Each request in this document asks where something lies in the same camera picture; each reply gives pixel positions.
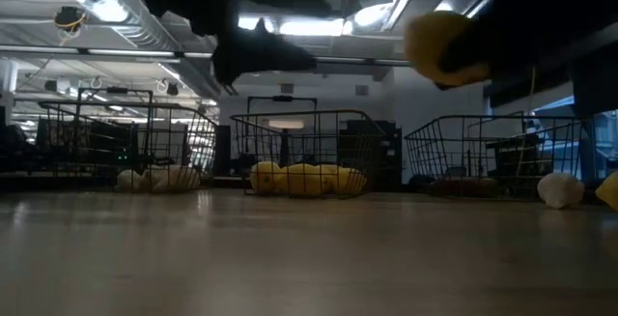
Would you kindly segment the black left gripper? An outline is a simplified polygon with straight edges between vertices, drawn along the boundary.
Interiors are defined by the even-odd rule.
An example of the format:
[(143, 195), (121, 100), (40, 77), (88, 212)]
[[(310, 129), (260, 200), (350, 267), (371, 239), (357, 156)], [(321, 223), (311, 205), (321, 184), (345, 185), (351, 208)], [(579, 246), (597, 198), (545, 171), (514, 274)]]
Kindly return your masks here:
[(270, 33), (263, 18), (253, 29), (237, 27), (218, 40), (211, 63), (216, 80), (225, 86), (232, 86), (244, 73), (305, 71), (317, 66), (310, 52)]

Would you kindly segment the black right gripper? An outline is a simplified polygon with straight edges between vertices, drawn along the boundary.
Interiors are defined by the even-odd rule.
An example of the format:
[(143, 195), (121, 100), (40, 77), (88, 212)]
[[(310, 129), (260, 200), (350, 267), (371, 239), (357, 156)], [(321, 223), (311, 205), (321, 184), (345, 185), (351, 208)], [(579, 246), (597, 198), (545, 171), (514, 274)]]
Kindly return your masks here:
[(457, 34), (442, 51), (438, 67), (443, 72), (479, 68), (498, 77), (534, 62), (544, 47), (543, 7), (543, 0), (493, 0), (484, 14), (486, 22), (471, 22)]

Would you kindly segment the orange fruit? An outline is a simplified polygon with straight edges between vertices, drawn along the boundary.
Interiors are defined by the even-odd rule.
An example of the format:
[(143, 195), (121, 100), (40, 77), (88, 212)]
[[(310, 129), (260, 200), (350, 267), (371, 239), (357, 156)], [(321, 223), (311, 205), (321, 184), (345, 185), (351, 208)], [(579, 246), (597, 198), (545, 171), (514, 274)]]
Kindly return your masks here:
[(437, 64), (445, 46), (471, 22), (452, 11), (433, 11), (411, 19), (404, 33), (405, 55), (410, 65), (432, 82), (457, 87), (487, 80), (490, 71), (469, 68), (443, 72)]

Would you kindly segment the dark red sweet potato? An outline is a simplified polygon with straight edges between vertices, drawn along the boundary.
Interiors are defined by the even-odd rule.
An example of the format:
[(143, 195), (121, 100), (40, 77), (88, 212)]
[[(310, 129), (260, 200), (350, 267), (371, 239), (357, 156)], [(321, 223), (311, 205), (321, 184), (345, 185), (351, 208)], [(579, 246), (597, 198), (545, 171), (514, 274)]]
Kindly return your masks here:
[(432, 196), (457, 196), (457, 197), (465, 197), (459, 196), (455, 193), (453, 189), (452, 180), (454, 179), (440, 179), (431, 183), (427, 187), (427, 192)]
[(460, 178), (452, 180), (453, 189), (459, 196), (495, 197), (500, 193), (497, 180), (492, 178)]

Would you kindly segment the bright ceiling light panel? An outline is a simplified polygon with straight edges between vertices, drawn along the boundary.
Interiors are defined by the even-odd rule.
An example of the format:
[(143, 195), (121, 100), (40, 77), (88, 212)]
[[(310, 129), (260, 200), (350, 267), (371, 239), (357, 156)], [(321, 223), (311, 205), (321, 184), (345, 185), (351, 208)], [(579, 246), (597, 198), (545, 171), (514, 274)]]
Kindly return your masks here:
[(262, 15), (241, 15), (238, 20), (238, 27), (245, 30), (266, 30), (274, 33), (276, 27), (269, 16)]
[(343, 18), (287, 18), (279, 26), (279, 33), (286, 36), (339, 37), (344, 25)]

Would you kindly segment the bright round ceiling light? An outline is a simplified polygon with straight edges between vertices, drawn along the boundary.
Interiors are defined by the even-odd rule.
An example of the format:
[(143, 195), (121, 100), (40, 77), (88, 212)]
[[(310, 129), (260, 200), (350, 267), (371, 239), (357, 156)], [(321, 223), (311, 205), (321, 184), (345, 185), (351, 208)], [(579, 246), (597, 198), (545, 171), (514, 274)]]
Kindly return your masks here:
[(360, 30), (379, 30), (395, 9), (394, 2), (366, 7), (353, 15), (353, 26)]

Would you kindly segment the black cabinet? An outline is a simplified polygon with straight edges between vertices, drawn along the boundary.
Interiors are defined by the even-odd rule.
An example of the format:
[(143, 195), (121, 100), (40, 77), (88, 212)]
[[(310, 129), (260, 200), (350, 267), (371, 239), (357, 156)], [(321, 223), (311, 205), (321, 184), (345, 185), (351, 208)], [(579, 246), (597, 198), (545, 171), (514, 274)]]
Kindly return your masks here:
[(339, 129), (338, 161), (367, 180), (365, 192), (393, 192), (402, 185), (402, 130), (390, 121), (347, 120)]

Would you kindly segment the dark cluttered desk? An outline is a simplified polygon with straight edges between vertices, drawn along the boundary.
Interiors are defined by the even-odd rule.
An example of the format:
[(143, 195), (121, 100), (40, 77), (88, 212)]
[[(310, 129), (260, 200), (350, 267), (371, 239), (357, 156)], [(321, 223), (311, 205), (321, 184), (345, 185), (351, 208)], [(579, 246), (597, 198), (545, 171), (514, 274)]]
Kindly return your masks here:
[(512, 195), (534, 190), (553, 171), (553, 152), (545, 150), (545, 142), (537, 133), (528, 133), (487, 144), (494, 162), (489, 176)]

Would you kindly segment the black upright column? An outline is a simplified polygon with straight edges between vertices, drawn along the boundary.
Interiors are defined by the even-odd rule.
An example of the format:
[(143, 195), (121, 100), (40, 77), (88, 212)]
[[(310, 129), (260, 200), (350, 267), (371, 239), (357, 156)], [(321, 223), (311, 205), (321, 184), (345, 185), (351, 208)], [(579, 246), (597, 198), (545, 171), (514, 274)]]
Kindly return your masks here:
[(231, 168), (231, 127), (220, 125), (215, 127), (213, 148), (213, 175), (227, 177)]

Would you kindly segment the long linear ceiling light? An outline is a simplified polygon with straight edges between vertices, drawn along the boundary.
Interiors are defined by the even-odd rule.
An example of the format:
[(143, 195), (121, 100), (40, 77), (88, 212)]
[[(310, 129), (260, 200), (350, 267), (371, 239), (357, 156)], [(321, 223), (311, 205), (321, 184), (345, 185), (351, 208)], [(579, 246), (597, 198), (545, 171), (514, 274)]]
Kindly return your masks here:
[[(0, 44), (0, 53), (62, 54), (79, 56), (112, 56), (147, 59), (210, 59), (211, 52), (165, 51), (165, 50), (127, 50), (88, 47), (37, 46)], [(359, 57), (315, 56), (318, 63), (337, 65), (363, 65), (381, 67), (407, 67), (408, 61), (399, 59), (372, 59)]]

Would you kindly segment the dark equipment rack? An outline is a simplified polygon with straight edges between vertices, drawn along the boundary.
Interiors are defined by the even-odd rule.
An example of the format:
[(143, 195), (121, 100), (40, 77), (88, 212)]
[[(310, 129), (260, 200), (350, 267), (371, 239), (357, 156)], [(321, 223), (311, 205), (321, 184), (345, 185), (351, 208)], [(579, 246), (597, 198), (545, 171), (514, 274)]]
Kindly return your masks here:
[(115, 177), (141, 168), (133, 124), (39, 119), (35, 146), (44, 167), (74, 176)]

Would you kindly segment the black background rig frame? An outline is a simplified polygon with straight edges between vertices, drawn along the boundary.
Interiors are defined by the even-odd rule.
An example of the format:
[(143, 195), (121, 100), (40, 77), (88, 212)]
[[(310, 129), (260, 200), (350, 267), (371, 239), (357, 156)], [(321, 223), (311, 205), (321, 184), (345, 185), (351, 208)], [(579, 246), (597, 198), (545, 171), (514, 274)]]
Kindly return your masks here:
[[(310, 101), (313, 103), (313, 110), (316, 111), (318, 107), (318, 100), (316, 98), (298, 98), (290, 95), (277, 95), (277, 96), (249, 96), (247, 98), (246, 113), (251, 113), (252, 101), (274, 101), (274, 102), (293, 102), (293, 101)], [(290, 165), (290, 145), (289, 137), (291, 128), (280, 128), (282, 132), (282, 142), (279, 151), (279, 163), (282, 166)]]
[(135, 125), (142, 172), (151, 160), (149, 147), (154, 125), (154, 93), (151, 90), (120, 86), (80, 88), (77, 92), (75, 121), (89, 119)]

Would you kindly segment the silver ribbed ventilation duct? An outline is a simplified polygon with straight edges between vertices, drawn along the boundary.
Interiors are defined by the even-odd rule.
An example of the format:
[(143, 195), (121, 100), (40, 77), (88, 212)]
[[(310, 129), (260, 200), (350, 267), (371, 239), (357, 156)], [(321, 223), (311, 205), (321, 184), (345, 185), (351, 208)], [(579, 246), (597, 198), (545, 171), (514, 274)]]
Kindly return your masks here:
[(211, 73), (210, 53), (213, 41), (185, 33), (190, 41), (196, 41), (198, 57), (191, 59), (191, 50), (180, 43), (168, 30), (165, 19), (150, 13), (142, 0), (72, 0), (78, 10), (89, 17), (93, 27), (107, 27), (123, 37), (135, 50), (171, 51), (182, 56), (172, 69), (182, 80), (190, 83), (199, 95), (218, 97), (225, 88), (216, 82)]

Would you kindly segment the black aluminium table frame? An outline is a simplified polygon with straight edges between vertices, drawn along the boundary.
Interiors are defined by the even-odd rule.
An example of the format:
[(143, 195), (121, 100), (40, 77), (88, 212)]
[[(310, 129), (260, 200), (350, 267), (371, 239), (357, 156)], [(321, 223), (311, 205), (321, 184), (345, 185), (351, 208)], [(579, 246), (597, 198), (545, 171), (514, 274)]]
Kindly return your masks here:
[[(410, 183), (401, 185), (400, 189), (393, 192), (398, 193), (426, 193), (427, 187), (436, 180), (426, 176), (413, 176)], [(51, 190), (79, 190), (79, 189), (94, 189), (111, 191), (116, 182), (106, 178), (73, 178), (73, 177), (34, 177), (34, 176), (16, 176), (16, 175), (0, 175), (0, 193), (14, 191), (51, 191)], [(538, 196), (537, 186), (534, 190), (528, 191), (521, 195), (510, 194), (505, 187), (500, 186), (500, 193), (495, 197), (482, 198), (535, 198)]]

